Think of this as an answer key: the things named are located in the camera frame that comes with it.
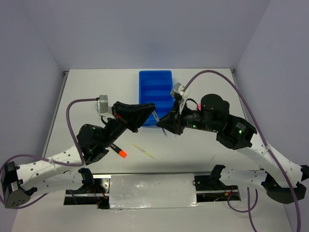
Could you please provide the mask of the yellow thin pen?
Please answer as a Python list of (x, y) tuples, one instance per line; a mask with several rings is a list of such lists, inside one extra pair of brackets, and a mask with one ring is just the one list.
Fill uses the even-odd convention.
[(141, 147), (139, 147), (138, 145), (132, 143), (132, 145), (138, 149), (139, 151), (141, 151), (142, 153), (144, 153), (145, 155), (147, 155), (148, 157), (155, 159), (150, 153), (148, 153), (147, 151), (145, 151), (144, 149), (142, 149)]

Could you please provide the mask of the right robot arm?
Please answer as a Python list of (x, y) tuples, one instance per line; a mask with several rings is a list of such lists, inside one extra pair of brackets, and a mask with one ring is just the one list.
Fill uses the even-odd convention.
[(259, 170), (238, 171), (225, 165), (215, 165), (209, 176), (215, 189), (223, 186), (244, 186), (260, 189), (271, 199), (290, 204), (302, 200), (307, 188), (301, 183), (309, 177), (307, 165), (297, 165), (275, 149), (263, 145), (256, 128), (247, 120), (229, 113), (229, 103), (219, 95), (202, 97), (200, 109), (180, 108), (181, 97), (176, 95), (169, 113), (160, 118), (157, 126), (181, 135), (185, 128), (214, 132), (224, 147), (253, 160)]

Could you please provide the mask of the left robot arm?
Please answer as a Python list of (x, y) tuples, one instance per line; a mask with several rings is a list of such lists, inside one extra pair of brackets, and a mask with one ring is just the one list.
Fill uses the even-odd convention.
[(108, 148), (126, 131), (137, 133), (148, 117), (156, 109), (154, 103), (124, 104), (117, 101), (112, 107), (104, 103), (99, 115), (107, 117), (104, 127), (83, 125), (78, 135), (74, 135), (70, 123), (70, 108), (66, 109), (66, 121), (74, 146), (49, 158), (32, 156), (34, 162), (16, 165), (15, 155), (7, 159), (0, 168), (2, 187), (1, 203), (5, 208), (22, 209), (39, 201), (48, 193), (61, 189), (79, 188), (91, 192), (95, 181), (88, 165), (98, 162), (108, 154)]

